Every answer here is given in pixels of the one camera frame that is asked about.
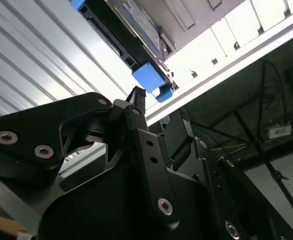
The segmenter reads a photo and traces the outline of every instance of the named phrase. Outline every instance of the black metal bracket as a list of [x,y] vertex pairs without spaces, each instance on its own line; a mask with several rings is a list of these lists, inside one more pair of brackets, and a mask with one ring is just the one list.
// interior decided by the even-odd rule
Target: black metal bracket
[[170,122],[164,129],[166,148],[170,162],[176,171],[191,153],[191,145],[195,138],[190,122],[184,119],[179,111],[170,114]]
[[140,109],[144,114],[146,113],[146,90],[134,87],[126,101]]
[[246,221],[250,219],[257,238],[261,240],[293,239],[292,228],[245,173],[224,157],[218,160],[218,164],[230,186],[237,207],[250,210],[251,217],[246,215]]
[[150,216],[168,230],[179,224],[176,197],[158,142],[158,136],[148,132],[144,114],[135,106],[124,110],[128,129],[127,150],[142,184],[145,204]]
[[194,139],[195,157],[202,163],[202,171],[195,178],[208,191],[208,203],[212,211],[212,232],[219,239],[244,237],[237,212],[226,179],[220,171],[218,162],[213,159],[210,149],[200,139]]
[[[0,178],[33,186],[51,183],[66,156],[103,139],[100,124],[106,121],[98,120],[111,107],[92,92],[1,116]],[[97,128],[87,130],[88,124]]]

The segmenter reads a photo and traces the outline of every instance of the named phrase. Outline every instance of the bolt head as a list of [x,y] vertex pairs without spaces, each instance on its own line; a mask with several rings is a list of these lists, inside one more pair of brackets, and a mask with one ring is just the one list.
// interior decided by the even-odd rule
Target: bolt head
[[170,216],[173,214],[173,206],[169,200],[165,198],[160,198],[157,201],[157,206],[161,210],[162,213],[164,213],[167,216]]
[[230,221],[225,221],[225,229],[228,232],[228,234],[234,239],[238,240],[240,239],[240,233],[237,230],[237,228],[230,222]]
[[50,159],[55,151],[48,145],[38,145],[34,149],[34,154],[41,159]]
[[0,131],[0,144],[11,145],[18,141],[18,135],[12,131]]
[[102,99],[102,98],[99,98],[99,99],[98,99],[98,102],[99,102],[100,104],[102,104],[102,105],[107,105],[107,104],[108,104],[107,101],[104,100],[104,99]]

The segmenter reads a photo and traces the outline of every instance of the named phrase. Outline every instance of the blue plastic block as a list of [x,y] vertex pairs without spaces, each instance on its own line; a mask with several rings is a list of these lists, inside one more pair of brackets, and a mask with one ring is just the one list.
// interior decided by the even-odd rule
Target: blue plastic block
[[82,6],[82,4],[85,3],[86,0],[71,0],[71,6],[75,10],[79,10],[79,8]]
[[156,100],[159,103],[163,103],[165,100],[173,96],[172,84],[166,84],[165,86],[160,87],[160,95],[156,97]]
[[162,86],[165,81],[155,70],[150,62],[147,62],[138,70],[132,73],[133,77],[142,85],[147,93],[153,92]]

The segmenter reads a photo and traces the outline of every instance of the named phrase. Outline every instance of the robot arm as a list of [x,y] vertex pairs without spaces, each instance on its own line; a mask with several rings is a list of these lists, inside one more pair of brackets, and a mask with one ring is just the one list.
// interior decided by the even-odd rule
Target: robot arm
[[[293,230],[246,175],[198,138],[167,168],[148,131],[144,90],[113,104],[87,93],[0,117],[0,207],[38,240],[293,240]],[[107,144],[106,171],[64,193],[64,158]]]

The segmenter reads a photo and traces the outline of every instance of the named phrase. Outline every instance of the black cable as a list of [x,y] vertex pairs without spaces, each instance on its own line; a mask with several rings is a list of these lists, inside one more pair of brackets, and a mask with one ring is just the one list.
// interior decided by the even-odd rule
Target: black cable
[[287,124],[288,123],[288,112],[287,112],[287,104],[286,104],[285,92],[284,92],[284,88],[283,88],[283,84],[282,84],[282,80],[281,80],[281,75],[280,75],[277,67],[271,61],[265,60],[265,59],[263,59],[262,61],[268,63],[273,68],[273,70],[275,71],[275,74],[277,76],[277,80],[280,85],[280,94],[281,94],[283,110],[284,110],[284,123]]
[[235,142],[237,143],[247,143],[247,141],[237,137],[237,136],[232,136],[230,134],[227,134],[225,132],[222,132],[222,131],[219,131],[219,130],[216,130],[216,129],[213,129],[213,128],[209,128],[208,126],[205,126],[205,125],[202,125],[200,123],[197,123],[197,122],[194,122],[194,121],[191,121],[191,126],[195,127],[195,128],[201,128],[201,129],[206,129],[206,130],[209,130],[215,134],[219,134],[221,136],[224,136],[226,138],[228,138],[229,140],[235,140]]
[[262,79],[261,79],[260,99],[259,99],[259,105],[258,105],[258,119],[257,119],[257,127],[256,127],[256,138],[258,140],[261,139],[261,124],[262,124],[262,117],[263,117],[263,100],[265,96],[266,73],[267,73],[267,64],[264,61],[262,63]]
[[280,107],[280,100],[277,96],[271,95],[271,96],[264,96],[265,98],[269,97],[269,101],[265,107],[265,110],[274,110],[274,109],[279,109]]

